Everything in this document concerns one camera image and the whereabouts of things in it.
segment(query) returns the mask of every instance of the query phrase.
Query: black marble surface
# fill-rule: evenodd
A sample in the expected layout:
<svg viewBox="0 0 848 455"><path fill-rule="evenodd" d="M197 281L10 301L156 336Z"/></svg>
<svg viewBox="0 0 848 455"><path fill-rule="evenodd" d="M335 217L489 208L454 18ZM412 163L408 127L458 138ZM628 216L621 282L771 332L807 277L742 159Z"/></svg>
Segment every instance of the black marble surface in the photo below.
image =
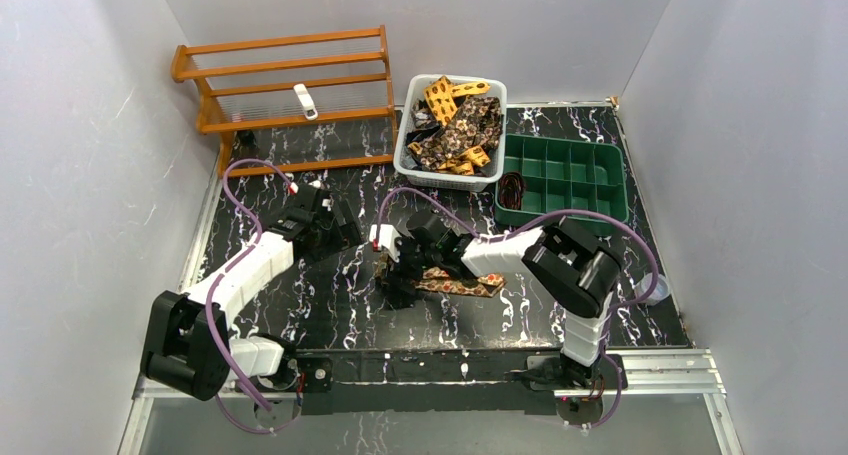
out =
<svg viewBox="0 0 848 455"><path fill-rule="evenodd" d="M615 113L607 107L509 109L509 133L616 144L623 140ZM390 148L386 120L266 130L257 146L240 147L234 158L258 156L275 163L379 155ZM654 247L629 162L629 224ZM375 222L377 207L392 188L405 186L391 165L296 174L298 183L321 179L346 198L363 233ZM260 214L278 210L286 199L281 180L271 176L229 182L236 196ZM494 185L481 193L424 189L481 233L501 233L493 219ZM386 219L403 226L410 214L428 209L408 194L395 198ZM218 201L199 277L233 256L248 239L249 220L236 213L223 194ZM615 291L617 300L632 298L633 285L644 276L644 256L627 244L626 267ZM537 296L522 277L510 274L506 287L491 299L424 294L412 308L391 310L375 290L376 260L369 247L348 250L320 263L290 270L269 284L236 321L241 336L268 332L303 349L429 350L557 347L562 343L564 311ZM689 340L671 299L655 307L621 308L613 315L612 346L688 346Z"/></svg>

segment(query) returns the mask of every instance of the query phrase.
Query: cable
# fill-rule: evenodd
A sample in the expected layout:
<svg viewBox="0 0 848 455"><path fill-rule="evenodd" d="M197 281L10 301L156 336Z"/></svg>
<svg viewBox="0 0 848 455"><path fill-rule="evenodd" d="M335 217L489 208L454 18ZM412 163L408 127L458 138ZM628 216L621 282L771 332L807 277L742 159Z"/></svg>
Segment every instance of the cable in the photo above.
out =
<svg viewBox="0 0 848 455"><path fill-rule="evenodd" d="M206 306L204 307L204 309L205 309L205 312L206 312L206 319L210 321L210 323L209 323L209 333L212 335L212 340L215 341L215 345L218 347L218 351L221 352L221 356L227 362L227 365L229 365L230 369L232 369L233 372L235 372L236 376L238 377L238 382L237 382L238 386L257 405L259 405L260 407L264 408L267 411L271 411L271 403L265 397L262 396L262 394L259 392L259 390L256 387L254 387L252 383L250 383L250 378L247 376L246 373L244 373L244 371L241 369L241 367L238 366L238 363L233 358L232 354L230 353L229 349L227 348L227 345L224 343L223 338L221 338L221 334L218 333L218 330L216 330L215 324L211 323L211 321L214 320L214 315L212 313L212 298L215 294L215 289L218 288L218 285L221 283L221 280L224 279L224 276L227 274L227 272L232 270L233 267L235 267L239 262L241 262L244 259L244 257L248 256L250 254L250 252L252 252L253 249L256 248L256 244L259 243L259 240L262 238L262 224L259 223L259 217L257 217L256 214L254 214L252 211L250 211L249 208L247 208L243 203L241 203L241 201L239 201L239 199L237 199L235 197L235 195L233 195L233 192L232 192L232 190L230 190L230 187L227 183L229 181L230 172L234 168L239 167L241 165L248 164L248 163L258 163L258 164L261 164L261 165L265 165L267 167L271 167L272 169L274 169L275 172L277 172L277 174L280 177L283 178L283 180L286 181L288 186L291 186L291 184L292 184L289 177L287 177L286 174L284 174L275 165L273 165L270 162L266 162L265 160L259 160L257 158L246 158L244 160L238 160L236 162L233 162L224 171L224 177L223 177L224 178L224 180L223 180L224 194L227 196L227 198L231 202L233 202L233 204L236 206L236 209L238 209L239 211L241 211L242 213L247 215L247 218L249 218L250 221L253 222L253 225L254 225L254 228L255 228L254 234L255 234L256 238L253 241L253 243L247 248L247 250L245 250L244 253L242 253L241 255L236 257L234 260L232 260L228 265L226 265L225 268L224 268L224 272L219 274L215 278L215 280L212 282L212 285L209 287L209 292L206 294Z"/></svg>
<svg viewBox="0 0 848 455"><path fill-rule="evenodd" d="M379 230L379 227L380 227L380 225L383 224L383 212L386 211L386 207L389 205L389 200L391 200L392 198L395 197L395 195L397 195L398 193L401 193L401 192L409 192L409 193L412 193L414 195L418 195L419 197L424 198L428 202L432 203L434 207L441 210L441 212L444 213L445 215L447 215L448 218L450 218L451 220L453 220L454 222L459 224L460 227L464 228L466 232L471 234L471 236L473 236L474 238L480 238L480 234L477 233L477 230L474 230L474 227L472 227L471 225L460 220L459 217L457 217L456 215L451 213L450 210L448 210L444 205L442 205L441 203L436 201L435 198L427 195L426 193L424 193L420 190L416 190L414 188L398 187L398 188L395 188L393 190L390 190L389 193L386 194L386 198L384 198L383 202L380 204L380 210L377 211L377 227L378 227L378 229L377 229L377 235L374 238L374 246L375 247L380 246L380 230Z"/></svg>
<svg viewBox="0 0 848 455"><path fill-rule="evenodd" d="M527 186L518 172L505 173L498 181L498 203L510 210L521 210L521 200Z"/></svg>
<svg viewBox="0 0 848 455"><path fill-rule="evenodd" d="M496 235L493 237L489 237L487 240L489 242L500 242L503 240L509 240L518 235L519 233L526 232L531 228L535 228L536 226L539 226L550 219L562 218L567 216L594 218L596 220L601 220L609 223L610 225L617 228L619 232L622 232L625 236L630 237L634 242L636 242L636 245L639 246L639 249L642 251L642 253L644 253L648 257L648 265L650 265L652 274L651 284L648 286L648 290L646 290L645 293L643 293L641 296L638 296L632 300L626 300L624 302L611 305L610 311L622 307L628 307L630 305L635 305L637 303L641 303L647 300L648 297L650 297L651 294L654 292L654 289L657 288L657 283L659 282L660 267L657 262L657 257L654 256L654 252L651 251L651 248L648 246L648 243L645 242L645 240L640 237L639 234L637 234L632 228L628 227L625 223L620 222L608 215L604 215L603 213L590 212L589 210L579 210L576 208L555 210L553 212L546 213L544 215L534 218L533 220L515 229L514 232L507 233L506 235Z"/></svg>

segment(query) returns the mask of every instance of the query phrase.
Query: gray wall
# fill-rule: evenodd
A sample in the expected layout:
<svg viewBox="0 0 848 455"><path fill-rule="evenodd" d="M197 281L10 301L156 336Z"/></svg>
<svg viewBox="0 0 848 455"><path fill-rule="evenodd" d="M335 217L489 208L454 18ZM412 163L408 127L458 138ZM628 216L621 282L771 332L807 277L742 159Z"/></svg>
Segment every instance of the gray wall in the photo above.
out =
<svg viewBox="0 0 848 455"><path fill-rule="evenodd" d="M848 453L845 0L672 0L622 99L746 453Z"/></svg>
<svg viewBox="0 0 848 455"><path fill-rule="evenodd" d="M3 453L114 453L214 150L164 0L0 0Z"/></svg>
<svg viewBox="0 0 848 455"><path fill-rule="evenodd" d="M395 99L420 73L494 78L512 102L622 92L668 0L168 0L192 44L385 24Z"/></svg>

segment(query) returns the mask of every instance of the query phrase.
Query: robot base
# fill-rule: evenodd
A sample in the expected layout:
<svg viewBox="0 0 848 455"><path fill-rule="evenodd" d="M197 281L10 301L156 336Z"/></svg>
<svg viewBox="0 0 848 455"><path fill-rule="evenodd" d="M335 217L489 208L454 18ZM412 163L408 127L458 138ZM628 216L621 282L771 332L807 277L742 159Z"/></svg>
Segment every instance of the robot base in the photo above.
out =
<svg viewBox="0 0 848 455"><path fill-rule="evenodd" d="M616 365L619 367L624 367L622 364L620 355L612 355L608 354L610 358L612 358ZM597 362L597 372L596 377L603 377L605 383L607 384L607 388L615 387L615 380L617 374L615 373L615 367L605 362L604 360L600 360ZM573 376L568 376L563 371L563 360L560 354L550 354L550 355L531 355L527 357L527 370L540 370L545 373L556 374L549 378L545 382L541 381L531 381L530 389L537 391L551 391L551 390L568 390L573 388L588 388L586 384L586 380L578 380ZM622 370L621 372L622 384L621 388L627 388L627 375Z"/></svg>

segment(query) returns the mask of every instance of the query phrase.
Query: purple cable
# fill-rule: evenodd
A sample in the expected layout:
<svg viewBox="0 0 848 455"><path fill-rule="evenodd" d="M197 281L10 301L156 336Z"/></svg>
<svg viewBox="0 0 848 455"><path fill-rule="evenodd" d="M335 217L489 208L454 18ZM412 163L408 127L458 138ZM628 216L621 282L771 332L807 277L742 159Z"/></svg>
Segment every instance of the purple cable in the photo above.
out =
<svg viewBox="0 0 848 455"><path fill-rule="evenodd" d="M218 331L215 329L215 325L213 323L211 323L211 321L213 320L213 316L214 316L213 313L212 313L212 297L215 294L215 289L218 288L218 285L221 283L221 280L224 279L224 276L226 275L226 273L229 272L230 270L232 270L232 268L234 266L236 266L236 264L238 264L240 261L242 261L244 259L244 257L249 255L250 252L252 252L253 249L256 247L256 244L259 243L259 240L262 238L262 225L259 223L259 217L257 217L256 214L251 212L249 208L247 208L243 203L241 203L241 201L239 201L239 199L237 199L235 197L235 195L233 195L233 192L230 190L230 187L227 183L229 181L230 172L234 168L239 167L241 165L245 165L247 163L258 163L258 164L261 164L261 165L265 165L267 167L271 167L271 168L274 169L274 171L277 172L277 174L279 176L281 176L283 178L283 180L286 181L286 183L288 184L287 187L291 186L291 183L292 183L291 180L289 179L289 177L287 177L286 174L284 174L279 168L277 168L276 166L274 166L273 164L271 164L269 162L266 162L265 160L259 160L258 158L246 158L244 160L238 160L236 162L233 162L229 167L227 167L227 170L224 171L224 177L223 177L224 178L223 179L224 194L227 196L227 198L231 202L233 202L233 204L236 206L236 208L238 210L240 210L242 213L247 215L247 217L250 219L250 221L253 222L253 225L254 225L255 230L256 230L256 232L255 232L256 233L256 240L253 242L252 245L250 245L247 248L247 250L244 251L244 253L242 253L241 255L236 257L233 261L231 261L224 268L224 273L221 273L220 275L218 275L218 277L215 279L215 281L212 282L212 285L209 287L209 293L207 293L207 295L206 295L206 306L204 307L204 309L205 309L205 313L206 313L206 320L208 320L210 322L209 323L209 333L212 335L212 340L215 341L215 345L218 347L218 351L221 352L221 356L227 362L227 365L230 366L230 369L232 369L233 372L235 372L236 376L238 377L239 387L241 387L241 389L244 390L244 392L247 394L247 396L250 397L257 405L259 405L260 407L264 408L267 411L271 411L271 403L268 402L268 400L265 397L262 396L262 394L259 392L259 390L256 387L254 387L252 383L250 383L250 378L247 376L246 373L244 373L244 370L242 370L241 367L238 366L238 363L236 363L236 360L233 358L232 354L230 353L230 350L227 348L227 345L224 343L223 338L221 338L221 334L219 334Z"/></svg>
<svg viewBox="0 0 848 455"><path fill-rule="evenodd" d="M610 310L616 310L616 309L619 309L621 307L628 307L630 305L635 305L637 303L644 302L645 300L648 299L649 296L651 296L651 293L653 293L654 289L657 288L657 282L659 281L659 278L660 278L659 277L660 267L659 267L659 264L657 263L657 257L654 256L654 252L651 251L651 248L648 247L648 244L645 242L645 240L642 239L642 237L640 237L639 234L637 234L632 228L628 227L626 224L624 224L624 223L622 223L622 222L620 222L620 221L618 221L618 220L616 220L616 219L614 219L610 216L604 215L603 213L590 212L589 210L579 210L579 209L576 209L576 208L556 210L556 211L541 215L539 217L536 217L533 220L530 220L529 222L525 223L521 227L517 228L512 233L492 237L492 238L489 238L488 240L493 241L493 242L497 242L497 241L501 241L501 240L509 240L510 238L518 235L519 233L526 232L527 230L530 230L531 228L534 228L538 225L541 225L542 223L544 223L544 222L546 222L546 221L548 221L552 218L561 218L561 217L566 217L566 216L588 217L588 218L594 218L596 220L601 220L601 221L607 222L610 225L617 228L624 235L630 237L634 242L636 242L636 245L639 245L639 249L642 250L642 253L644 253L648 257L648 264L651 267L651 274L652 274L651 285L648 287L648 290L645 291L645 293L643 293L642 295L634 298L633 300L627 300L627 301L624 301L624 302L621 302L621 303L617 303L615 305L611 305Z"/></svg>
<svg viewBox="0 0 848 455"><path fill-rule="evenodd" d="M474 238L480 238L480 234L477 233L477 230L474 230L474 227L472 227L471 225L460 220L456 215L451 213L451 211L448 210L447 207L445 207L444 205L442 205L441 203L436 201L435 198L427 195L426 193L424 193L420 190L416 190L414 188L398 187L398 188L395 188L393 190L390 190L389 193L386 194L386 198L384 198L383 203L380 204L380 210L377 211L377 236L374 238L374 243L377 246L379 246L379 242L380 242L380 229L379 229L379 227L383 223L383 212L386 211L386 207L389 205L389 200L391 200L392 198L395 197L395 195L397 195L398 193L401 193L401 192L409 192L409 193L412 193L412 194L418 195L419 197L424 198L428 202L432 203L434 207L441 210L442 213L444 213L445 215L448 216L448 218L450 218L451 220L453 220L454 222L459 224L460 227L464 228L465 231L470 233Z"/></svg>

